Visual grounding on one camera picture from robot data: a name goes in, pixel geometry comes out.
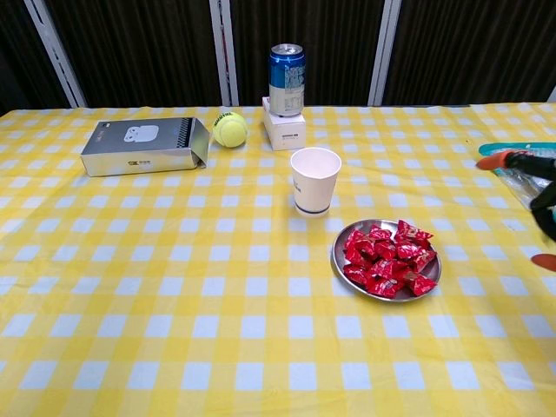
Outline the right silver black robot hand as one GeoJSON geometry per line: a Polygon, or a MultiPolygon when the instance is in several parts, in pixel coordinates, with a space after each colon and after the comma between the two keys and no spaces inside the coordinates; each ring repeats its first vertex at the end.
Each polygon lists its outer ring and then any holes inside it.
{"type": "Polygon", "coordinates": [[[517,169],[519,172],[549,180],[550,183],[529,203],[536,224],[555,242],[555,159],[527,152],[504,151],[481,158],[475,166],[482,170],[517,169]]]}

